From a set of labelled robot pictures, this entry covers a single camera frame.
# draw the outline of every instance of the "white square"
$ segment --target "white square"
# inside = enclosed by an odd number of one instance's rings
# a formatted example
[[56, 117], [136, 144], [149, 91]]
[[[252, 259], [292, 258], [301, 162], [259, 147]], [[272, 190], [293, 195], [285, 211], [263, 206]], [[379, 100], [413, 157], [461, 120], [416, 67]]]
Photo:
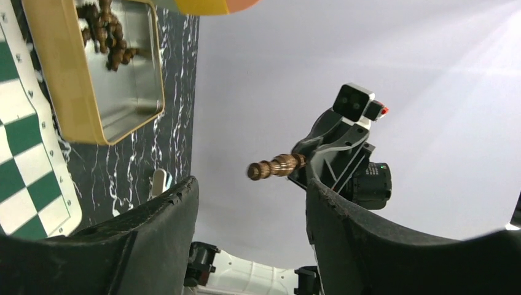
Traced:
[[0, 106], [4, 125], [35, 113], [19, 79], [0, 83]]
[[13, 155], [9, 149], [9, 143], [7, 142], [6, 128], [0, 126], [0, 164], [11, 159]]
[[15, 232], [35, 215], [36, 208], [27, 189], [22, 189], [0, 203], [0, 224], [7, 235]]
[[38, 144], [15, 156], [25, 186], [39, 180], [52, 171], [44, 145]]
[[45, 232], [47, 235], [51, 235], [55, 232], [67, 219], [69, 218], [69, 211], [63, 197], [59, 196], [56, 200], [52, 201], [49, 205], [45, 206], [38, 216], [44, 225]]

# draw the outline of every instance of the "black marble table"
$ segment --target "black marble table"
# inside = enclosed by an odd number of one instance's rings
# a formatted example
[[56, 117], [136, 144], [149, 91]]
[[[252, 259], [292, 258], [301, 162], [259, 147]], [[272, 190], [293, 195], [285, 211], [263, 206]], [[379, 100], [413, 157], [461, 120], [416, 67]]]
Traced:
[[[31, 44], [20, 0], [12, 4]], [[83, 212], [77, 230], [146, 202], [156, 168], [169, 171], [174, 183], [190, 175], [199, 19], [160, 8], [157, 15], [165, 112], [115, 146], [60, 142]], [[41, 70], [34, 52], [32, 58], [35, 70]], [[49, 97], [43, 81], [41, 88]]]

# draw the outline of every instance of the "pile of chess pieces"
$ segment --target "pile of chess pieces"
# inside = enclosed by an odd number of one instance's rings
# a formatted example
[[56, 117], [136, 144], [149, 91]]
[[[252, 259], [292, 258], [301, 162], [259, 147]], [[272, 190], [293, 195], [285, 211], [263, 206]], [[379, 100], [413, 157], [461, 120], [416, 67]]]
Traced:
[[123, 27], [112, 13], [111, 4], [112, 0], [99, 0], [99, 10], [95, 4], [85, 4], [76, 7], [76, 12], [88, 24], [82, 29], [84, 46], [94, 41], [96, 52], [108, 53], [107, 69], [116, 72], [119, 65], [128, 65], [139, 49], [129, 47], [123, 39]]

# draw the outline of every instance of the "orange object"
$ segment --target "orange object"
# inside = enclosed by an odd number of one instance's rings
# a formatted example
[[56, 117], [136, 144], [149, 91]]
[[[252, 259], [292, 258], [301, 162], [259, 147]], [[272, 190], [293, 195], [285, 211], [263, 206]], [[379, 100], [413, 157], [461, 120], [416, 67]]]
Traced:
[[224, 15], [252, 7], [260, 0], [173, 0], [182, 14]]

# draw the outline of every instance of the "tray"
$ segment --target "tray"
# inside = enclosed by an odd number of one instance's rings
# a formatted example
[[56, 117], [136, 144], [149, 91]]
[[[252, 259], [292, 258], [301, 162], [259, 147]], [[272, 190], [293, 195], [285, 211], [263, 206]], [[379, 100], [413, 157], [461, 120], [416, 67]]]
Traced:
[[113, 145], [164, 110], [157, 16], [148, 0], [113, 0], [128, 46], [145, 52], [113, 72], [93, 41], [84, 46], [85, 3], [95, 2], [22, 0], [62, 137]]

